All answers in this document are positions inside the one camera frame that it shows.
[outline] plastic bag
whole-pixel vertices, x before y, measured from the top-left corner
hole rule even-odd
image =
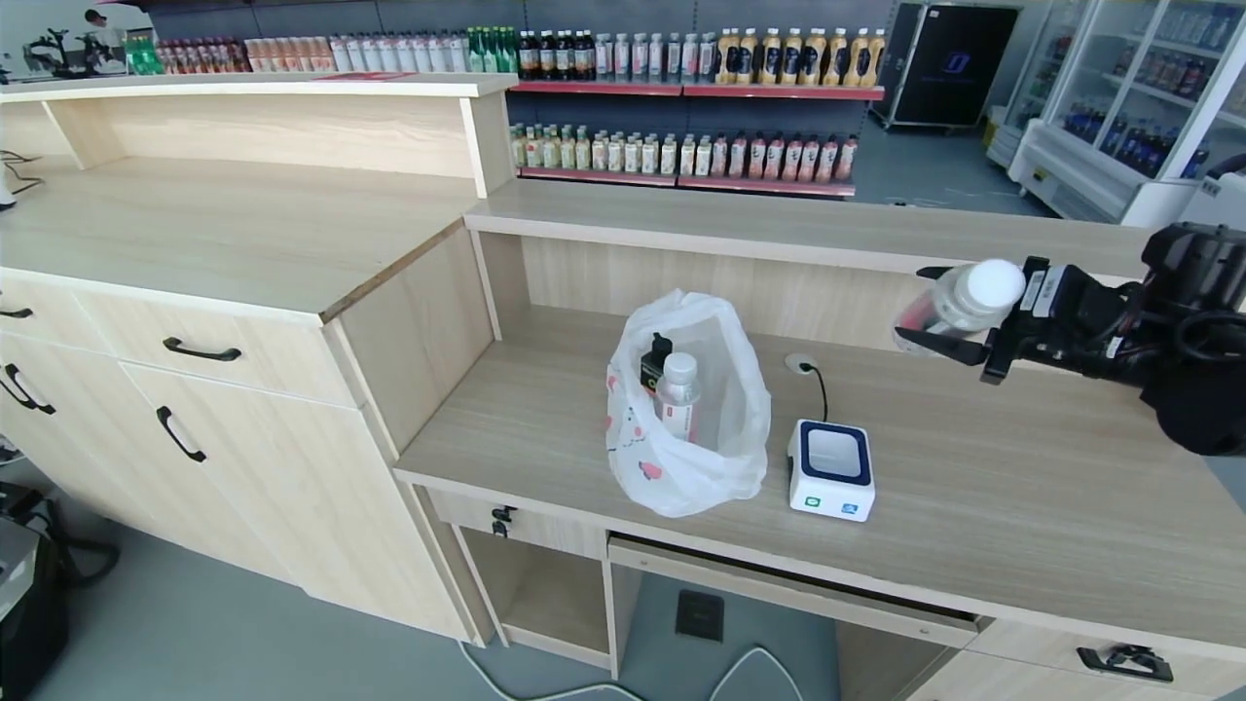
[[[663,428],[640,385],[640,357],[654,331],[677,352],[697,357],[697,445]],[[756,497],[766,474],[770,393],[730,301],[675,289],[637,309],[607,367],[606,387],[611,471],[633,502],[679,518]]]

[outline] red shelf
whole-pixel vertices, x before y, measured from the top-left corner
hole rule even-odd
[[[675,186],[674,176],[612,173],[608,171],[577,171],[571,168],[520,168],[520,177],[578,179],[583,182],[614,182],[621,184],[652,184],[657,187]]]
[[[688,97],[786,97],[791,100],[882,100],[882,87],[821,85],[685,85]]]
[[[781,193],[781,194],[819,194],[822,197],[852,197],[856,186],[851,181],[787,182],[782,179],[746,179],[728,177],[680,176],[678,187],[697,189],[731,189],[735,192]]]
[[[591,82],[574,80],[525,80],[511,87],[512,92],[562,92],[582,95],[659,95],[675,97],[682,85],[660,82]]]

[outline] glass refrigerator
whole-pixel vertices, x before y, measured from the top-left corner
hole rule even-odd
[[[1242,10],[1091,0],[1009,177],[1065,218],[1174,220],[1207,167],[1246,151]]]
[[[1042,116],[1089,5],[1090,0],[1050,0],[1043,27],[1035,35],[1022,70],[1022,78],[1017,81],[1008,101],[1004,121],[987,148],[987,157],[1004,168],[1017,154],[1025,125]]]

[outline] person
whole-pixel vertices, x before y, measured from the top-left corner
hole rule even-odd
[[[120,29],[108,26],[108,17],[96,10],[87,10],[82,17],[95,27],[95,39],[108,50],[108,57],[116,61],[125,59],[125,36]]]

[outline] robotic arm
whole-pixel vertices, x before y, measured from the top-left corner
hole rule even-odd
[[[1025,293],[984,342],[897,327],[999,385],[1014,360],[1141,388],[1164,433],[1200,456],[1246,456],[1246,232],[1181,222],[1151,235],[1143,281],[1106,286],[1029,256]],[[937,278],[947,268],[923,268]]]

